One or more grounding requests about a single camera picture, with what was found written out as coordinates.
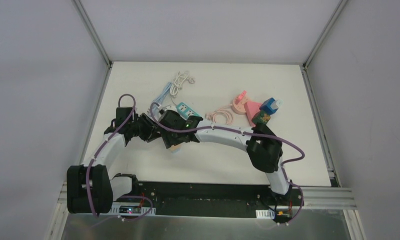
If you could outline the pink triangular block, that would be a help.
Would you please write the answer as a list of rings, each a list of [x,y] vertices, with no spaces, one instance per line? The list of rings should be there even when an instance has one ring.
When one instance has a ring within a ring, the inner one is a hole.
[[[252,127],[255,126],[255,123],[253,123],[252,119],[258,112],[260,112],[259,108],[261,105],[262,105],[262,103],[254,102],[254,101],[248,101],[244,104],[247,119],[249,121],[250,126],[252,126]]]

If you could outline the blue cube socket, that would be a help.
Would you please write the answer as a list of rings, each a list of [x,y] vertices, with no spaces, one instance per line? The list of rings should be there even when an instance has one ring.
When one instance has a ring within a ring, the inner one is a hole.
[[[275,114],[278,110],[278,106],[276,104],[276,100],[274,98],[269,98],[259,107],[259,109],[265,112],[267,115]]]

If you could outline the pink round socket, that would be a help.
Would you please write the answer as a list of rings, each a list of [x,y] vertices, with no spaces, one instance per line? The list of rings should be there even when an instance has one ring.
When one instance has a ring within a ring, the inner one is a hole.
[[[231,109],[239,115],[245,115],[246,114],[246,108],[245,104],[250,101],[250,98],[246,95],[247,92],[244,90],[242,93],[237,95],[233,100],[231,104]]]

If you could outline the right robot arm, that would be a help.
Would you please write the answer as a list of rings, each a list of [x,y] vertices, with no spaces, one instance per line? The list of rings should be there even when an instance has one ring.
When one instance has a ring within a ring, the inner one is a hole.
[[[248,154],[251,164],[266,174],[272,191],[272,200],[278,205],[290,201],[292,182],[283,169],[283,145],[289,145],[300,152],[299,161],[305,157],[299,147],[277,137],[265,124],[254,127],[235,127],[214,123],[200,116],[184,119],[173,110],[163,110],[159,119],[154,120],[161,131],[164,143],[169,148],[179,143],[215,143],[233,147]]]

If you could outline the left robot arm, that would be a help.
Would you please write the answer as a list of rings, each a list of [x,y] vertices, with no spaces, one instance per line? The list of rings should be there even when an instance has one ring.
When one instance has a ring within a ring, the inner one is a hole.
[[[94,153],[67,170],[68,211],[97,217],[108,213],[121,197],[135,202],[141,195],[137,177],[129,173],[110,176],[109,170],[132,138],[149,143],[159,137],[158,126],[146,114],[136,114],[133,107],[118,107]]]

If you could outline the light blue power strip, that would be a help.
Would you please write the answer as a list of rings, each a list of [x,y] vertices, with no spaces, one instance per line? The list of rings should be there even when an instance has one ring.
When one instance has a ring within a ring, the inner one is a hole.
[[[164,102],[166,96],[170,93],[171,86],[172,86],[172,83],[167,82],[166,85],[164,86],[164,88],[162,89],[162,91],[160,92],[160,94],[153,99],[152,103],[157,103],[158,105],[161,105]],[[156,105],[152,107],[152,110],[151,110],[152,114],[155,115],[158,111],[159,110]]]

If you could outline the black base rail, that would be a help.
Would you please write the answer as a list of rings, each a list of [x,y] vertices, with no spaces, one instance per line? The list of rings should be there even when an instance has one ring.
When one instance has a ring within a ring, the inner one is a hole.
[[[284,195],[273,193],[262,184],[211,184],[141,181],[131,195],[145,200],[119,198],[128,205],[153,207],[157,216],[245,218],[256,217],[256,211],[274,209],[291,212],[302,203],[296,187]]]

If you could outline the green patterned cube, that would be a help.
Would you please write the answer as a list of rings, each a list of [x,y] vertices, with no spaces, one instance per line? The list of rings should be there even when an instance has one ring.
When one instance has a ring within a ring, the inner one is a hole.
[[[271,119],[271,116],[268,115],[265,111],[259,111],[253,118],[252,122],[256,125],[258,123],[266,125]]]

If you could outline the beige cube adapter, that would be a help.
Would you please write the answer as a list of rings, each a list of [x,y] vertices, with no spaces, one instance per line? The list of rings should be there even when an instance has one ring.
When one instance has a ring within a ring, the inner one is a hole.
[[[178,145],[172,145],[172,146],[169,148],[169,151],[170,151],[171,153],[176,153],[176,152],[178,152],[178,151],[180,150],[180,148],[181,148],[181,145],[180,145],[180,144],[178,144]]]

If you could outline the teal power strip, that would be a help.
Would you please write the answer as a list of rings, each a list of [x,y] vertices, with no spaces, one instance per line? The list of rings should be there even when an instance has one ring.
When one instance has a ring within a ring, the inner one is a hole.
[[[184,102],[180,102],[179,104],[177,104],[176,110],[179,113],[179,115],[185,120],[187,120],[188,117],[190,117],[190,116],[201,117],[201,115],[199,115],[196,111],[194,111],[192,108],[190,108]]]

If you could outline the white usb charger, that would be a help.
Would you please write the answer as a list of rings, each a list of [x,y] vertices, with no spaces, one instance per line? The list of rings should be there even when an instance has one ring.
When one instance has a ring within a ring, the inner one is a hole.
[[[282,105],[283,105],[283,100],[278,99],[278,100],[275,100],[275,101],[271,104],[271,107],[272,107],[274,110],[276,110],[276,109],[279,109]]]

